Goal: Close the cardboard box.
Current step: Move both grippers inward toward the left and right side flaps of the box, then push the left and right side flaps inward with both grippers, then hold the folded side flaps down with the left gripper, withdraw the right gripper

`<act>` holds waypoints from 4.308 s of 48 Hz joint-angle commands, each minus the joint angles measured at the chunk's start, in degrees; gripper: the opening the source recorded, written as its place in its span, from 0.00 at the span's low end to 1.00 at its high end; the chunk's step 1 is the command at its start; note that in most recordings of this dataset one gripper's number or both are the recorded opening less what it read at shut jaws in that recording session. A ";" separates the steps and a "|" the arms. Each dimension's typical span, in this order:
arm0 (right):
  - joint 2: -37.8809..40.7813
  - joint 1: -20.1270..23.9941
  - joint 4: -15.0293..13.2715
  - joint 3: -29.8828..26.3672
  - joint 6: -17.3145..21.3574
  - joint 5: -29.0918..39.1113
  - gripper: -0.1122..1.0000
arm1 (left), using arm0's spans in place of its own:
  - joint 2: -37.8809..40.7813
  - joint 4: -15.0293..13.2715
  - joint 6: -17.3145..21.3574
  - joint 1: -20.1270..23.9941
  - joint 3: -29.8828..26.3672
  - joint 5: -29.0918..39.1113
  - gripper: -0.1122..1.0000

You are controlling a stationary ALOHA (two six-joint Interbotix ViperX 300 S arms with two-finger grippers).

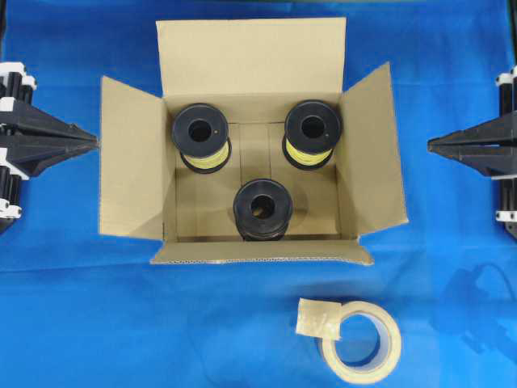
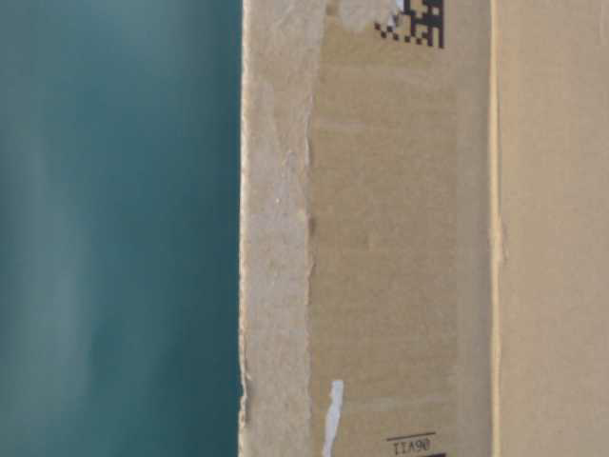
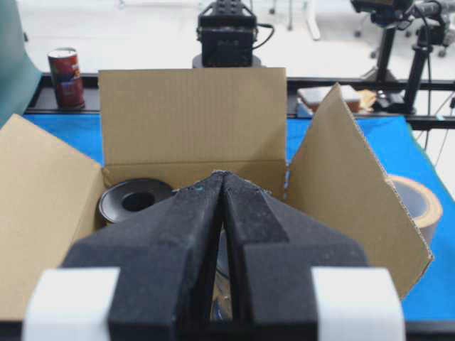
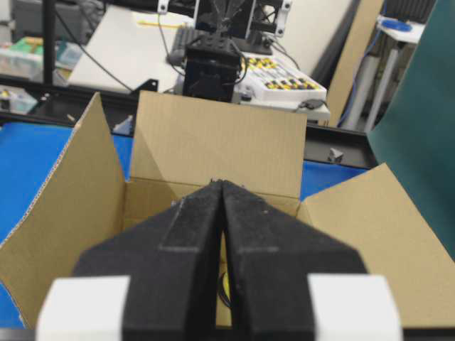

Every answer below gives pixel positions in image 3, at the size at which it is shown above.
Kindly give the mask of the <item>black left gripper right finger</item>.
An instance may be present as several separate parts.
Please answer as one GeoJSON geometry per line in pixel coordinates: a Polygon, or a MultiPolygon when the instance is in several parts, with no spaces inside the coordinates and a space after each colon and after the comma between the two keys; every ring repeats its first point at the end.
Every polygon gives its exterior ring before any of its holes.
{"type": "Polygon", "coordinates": [[[403,340],[387,269],[359,243],[239,176],[223,178],[235,317],[254,340],[403,340]]]}

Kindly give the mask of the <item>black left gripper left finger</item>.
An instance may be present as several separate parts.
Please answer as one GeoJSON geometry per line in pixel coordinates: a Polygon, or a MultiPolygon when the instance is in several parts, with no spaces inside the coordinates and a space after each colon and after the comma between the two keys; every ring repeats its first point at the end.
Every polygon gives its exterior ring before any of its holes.
{"type": "Polygon", "coordinates": [[[74,243],[41,275],[23,340],[174,340],[204,322],[220,230],[223,173],[74,243]]]}

